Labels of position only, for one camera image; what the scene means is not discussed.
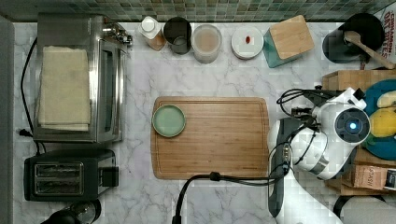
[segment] black toaster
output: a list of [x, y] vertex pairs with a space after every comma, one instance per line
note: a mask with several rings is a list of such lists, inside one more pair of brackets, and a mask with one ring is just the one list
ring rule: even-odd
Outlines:
[[63, 149], [26, 159], [27, 201], [91, 201], [119, 184], [119, 167], [110, 149]]

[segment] toaster lever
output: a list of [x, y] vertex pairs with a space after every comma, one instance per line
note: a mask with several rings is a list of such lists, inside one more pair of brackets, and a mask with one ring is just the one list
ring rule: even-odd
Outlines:
[[119, 185], [119, 167], [102, 168], [103, 187], [117, 187]]

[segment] white countertop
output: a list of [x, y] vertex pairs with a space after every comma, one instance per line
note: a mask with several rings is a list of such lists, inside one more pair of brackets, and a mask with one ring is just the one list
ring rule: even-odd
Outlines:
[[[95, 223], [172, 222], [177, 197], [185, 181], [160, 180], [152, 172], [150, 119], [158, 96], [261, 97], [267, 103], [272, 125], [285, 117], [276, 105], [276, 99], [283, 91], [313, 89], [326, 74], [341, 69], [359, 69], [359, 63], [335, 64], [323, 55], [322, 40], [337, 28], [339, 24], [335, 22], [308, 23], [315, 48], [294, 62], [269, 68], [263, 53], [253, 60], [239, 60], [232, 53], [231, 37], [236, 28], [247, 24], [265, 34], [272, 23], [214, 23], [222, 33], [221, 51], [213, 63], [201, 64], [194, 59], [192, 50], [185, 55], [176, 55], [168, 46], [159, 52], [151, 49], [138, 33], [137, 23], [122, 23], [133, 35], [134, 44], [128, 50], [125, 137], [122, 142], [109, 146], [117, 155], [120, 186], [100, 198], [104, 210]], [[14, 130], [17, 131], [28, 127], [19, 85], [27, 53], [36, 37], [36, 24], [15, 23], [15, 36]], [[29, 73], [34, 71], [35, 56], [25, 79], [31, 113], [35, 92]], [[32, 140], [14, 134], [14, 223], [41, 223], [53, 212], [69, 205], [24, 200], [23, 161], [34, 155]], [[296, 177], [308, 192], [332, 209], [336, 196], [322, 181], [302, 172]], [[183, 223], [275, 223], [267, 209], [266, 188], [224, 182], [195, 181], [191, 184], [182, 216]]]

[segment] teal container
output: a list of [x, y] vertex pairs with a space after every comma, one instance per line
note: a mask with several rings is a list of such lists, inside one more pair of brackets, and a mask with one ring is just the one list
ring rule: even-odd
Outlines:
[[267, 60], [268, 66], [274, 68], [280, 66], [281, 64], [291, 62], [299, 58], [300, 55], [295, 55], [287, 59], [281, 59], [277, 53], [274, 39], [271, 37], [271, 32], [268, 29], [267, 33], [264, 35], [264, 51], [265, 59]]

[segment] wooden tray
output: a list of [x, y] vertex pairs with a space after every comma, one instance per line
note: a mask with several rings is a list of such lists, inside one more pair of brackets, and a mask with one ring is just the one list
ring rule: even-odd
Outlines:
[[151, 160], [160, 179], [188, 179], [193, 175], [267, 176], [268, 112], [256, 97], [159, 97], [162, 105], [176, 105], [186, 127], [173, 138], [151, 127]]

